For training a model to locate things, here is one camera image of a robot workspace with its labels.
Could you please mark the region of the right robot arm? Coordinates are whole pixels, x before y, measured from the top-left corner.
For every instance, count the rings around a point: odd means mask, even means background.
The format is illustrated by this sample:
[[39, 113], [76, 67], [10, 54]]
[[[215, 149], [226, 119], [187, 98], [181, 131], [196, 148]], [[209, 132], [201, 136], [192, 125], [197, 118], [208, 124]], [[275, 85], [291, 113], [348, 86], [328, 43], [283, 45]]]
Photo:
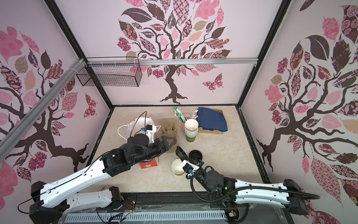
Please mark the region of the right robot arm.
[[202, 167], [202, 160], [189, 157], [180, 146], [176, 148], [176, 155], [193, 194], [206, 203], [256, 203], [285, 208], [291, 214], [308, 215], [306, 201], [320, 199], [318, 195], [304, 192], [291, 179], [282, 183], [246, 182], [225, 177], [211, 166]]

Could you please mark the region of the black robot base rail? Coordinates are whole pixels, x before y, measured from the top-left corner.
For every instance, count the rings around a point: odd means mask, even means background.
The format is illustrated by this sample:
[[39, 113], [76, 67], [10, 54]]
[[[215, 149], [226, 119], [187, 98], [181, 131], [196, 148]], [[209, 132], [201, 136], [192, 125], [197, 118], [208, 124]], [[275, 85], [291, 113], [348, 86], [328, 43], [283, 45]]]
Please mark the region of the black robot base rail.
[[136, 212], [146, 210], [188, 210], [188, 211], [234, 211], [245, 209], [245, 205], [237, 205], [229, 202], [208, 203], [198, 199], [193, 192], [128, 192], [121, 193], [124, 201], [116, 207], [109, 205], [99, 208], [99, 212], [124, 212], [135, 209]]

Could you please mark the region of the white paper cup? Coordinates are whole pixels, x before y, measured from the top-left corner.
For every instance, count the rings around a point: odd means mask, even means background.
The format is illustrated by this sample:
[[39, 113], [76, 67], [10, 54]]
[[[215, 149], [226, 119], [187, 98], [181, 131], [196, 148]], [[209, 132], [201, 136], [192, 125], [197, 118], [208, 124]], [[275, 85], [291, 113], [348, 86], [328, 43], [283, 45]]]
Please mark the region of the white paper cup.
[[178, 159], [175, 159], [171, 164], [172, 172], [177, 176], [184, 174], [184, 170], [181, 167], [181, 163], [182, 163], [181, 159], [178, 158]]

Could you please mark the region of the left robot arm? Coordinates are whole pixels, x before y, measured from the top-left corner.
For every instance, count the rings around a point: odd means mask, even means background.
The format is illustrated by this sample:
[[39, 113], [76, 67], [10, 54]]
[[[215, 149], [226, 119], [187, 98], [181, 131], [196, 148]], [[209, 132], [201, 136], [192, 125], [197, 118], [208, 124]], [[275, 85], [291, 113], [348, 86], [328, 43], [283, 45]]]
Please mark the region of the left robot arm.
[[29, 208], [29, 217], [35, 224], [51, 224], [63, 215], [91, 208], [118, 209], [123, 197], [118, 187], [106, 190], [81, 193], [80, 191], [103, 180], [126, 172], [135, 164], [159, 157], [170, 150], [177, 140], [161, 136], [153, 143], [145, 134], [136, 134], [126, 144], [108, 151], [90, 166], [61, 180], [31, 186], [34, 203]]

